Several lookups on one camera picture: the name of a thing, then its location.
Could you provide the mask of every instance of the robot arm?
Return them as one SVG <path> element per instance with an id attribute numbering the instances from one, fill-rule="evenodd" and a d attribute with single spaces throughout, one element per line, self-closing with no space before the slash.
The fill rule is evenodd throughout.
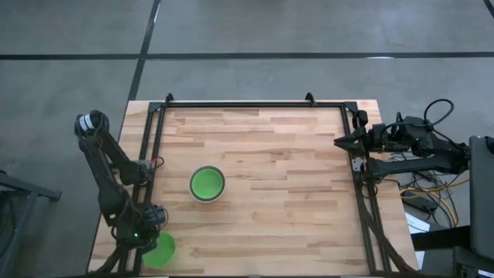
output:
<path id="1" fill-rule="evenodd" d="M 337 147 L 365 160 L 353 161 L 354 169 L 362 171 L 364 179 L 381 181 L 387 175 L 411 171 L 434 170 L 461 174 L 469 169 L 470 150 L 466 144 L 456 144 L 436 136 L 434 126 L 419 117 L 401 118 L 393 124 L 375 124 L 366 131 L 367 113 L 359 110 L 353 118 L 354 132 L 334 140 Z M 370 158 L 370 152 L 404 152 L 410 150 L 417 159 L 381 161 Z"/>
<path id="2" fill-rule="evenodd" d="M 156 247 L 160 226 L 165 223 L 167 215 L 160 205 L 150 202 L 134 204 L 125 187 L 116 181 L 115 169 L 120 173 L 122 184 L 147 186 L 153 170 L 151 163 L 129 160 L 109 130 L 107 116 L 97 110 L 79 115 L 74 125 L 79 148 L 86 156 L 100 190 L 98 202 L 101 213 L 112 228 L 117 249 L 140 248 L 142 253 L 146 253 Z M 107 267 L 110 270 L 117 261 L 114 256 L 111 259 L 111 266 Z"/>

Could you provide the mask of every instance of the green cup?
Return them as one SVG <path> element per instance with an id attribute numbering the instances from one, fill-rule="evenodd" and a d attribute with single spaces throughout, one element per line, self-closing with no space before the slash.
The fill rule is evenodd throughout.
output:
<path id="1" fill-rule="evenodd" d="M 173 258 L 175 240 L 169 233 L 161 232 L 156 239 L 156 243 L 156 248 L 142 255 L 142 260 L 145 266 L 160 269 L 165 267 Z"/>
<path id="2" fill-rule="evenodd" d="M 225 176 L 214 166 L 200 167 L 192 174 L 188 188 L 199 202 L 213 202 L 225 190 Z"/>

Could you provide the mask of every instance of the wooden tabletop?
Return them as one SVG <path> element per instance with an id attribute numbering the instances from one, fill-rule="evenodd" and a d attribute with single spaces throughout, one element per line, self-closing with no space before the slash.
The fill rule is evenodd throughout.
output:
<path id="1" fill-rule="evenodd" d="M 368 112 L 369 126 L 381 122 L 376 100 L 356 101 Z M 133 160 L 148 103 L 129 102 L 125 115 L 120 146 Z M 168 210 L 162 230 L 172 234 L 177 250 L 166 267 L 143 266 L 141 274 L 368 274 L 348 155 L 333 146 L 340 136 L 338 108 L 167 109 L 160 148 L 165 163 L 157 170 L 152 202 Z M 218 167 L 226 178 L 224 194 L 210 204 L 196 202 L 188 191 L 191 173 L 204 165 Z M 392 182 L 378 186 L 385 234 L 417 268 L 398 188 Z M 101 219 L 89 270 L 113 249 Z M 381 268 L 378 248 L 374 254 Z"/>

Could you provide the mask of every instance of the concrete floor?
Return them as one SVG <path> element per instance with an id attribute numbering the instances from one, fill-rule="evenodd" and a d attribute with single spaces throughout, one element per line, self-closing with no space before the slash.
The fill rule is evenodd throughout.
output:
<path id="1" fill-rule="evenodd" d="M 5 0 L 0 54 L 139 53 L 152 4 Z M 493 30 L 480 0 L 163 0 L 150 53 L 494 51 Z M 60 203 L 38 203 L 16 276 L 85 271 L 99 209 L 73 121 L 102 110 L 118 136 L 136 63 L 0 61 L 0 168 L 63 191 Z M 456 109 L 438 129 L 467 141 L 492 135 L 492 68 L 494 59 L 480 58 L 147 61 L 137 99 L 301 99 L 312 92 L 377 99 L 391 122 L 397 111 L 421 116 L 446 97 Z M 469 189 L 453 192 L 460 225 L 468 225 Z"/>

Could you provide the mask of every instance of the metal stand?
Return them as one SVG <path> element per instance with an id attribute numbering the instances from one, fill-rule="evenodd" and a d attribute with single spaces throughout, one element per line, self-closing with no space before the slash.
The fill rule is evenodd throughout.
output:
<path id="1" fill-rule="evenodd" d="M 43 188 L 38 185 L 33 185 L 25 181 L 21 181 L 17 178 L 13 178 L 7 175 L 4 171 L 0 171 L 0 186 L 7 188 L 3 191 L 3 194 L 8 195 L 27 195 L 27 204 L 24 211 L 20 216 L 19 222 L 15 225 L 15 229 L 12 231 L 14 234 L 6 247 L 5 253 L 0 258 L 0 277 L 10 277 L 14 259 L 19 251 L 19 244 L 21 238 L 24 236 L 26 226 L 28 225 L 29 218 L 31 217 L 36 199 L 40 196 L 47 197 L 51 202 L 57 202 L 60 200 L 62 192 L 55 192 Z"/>

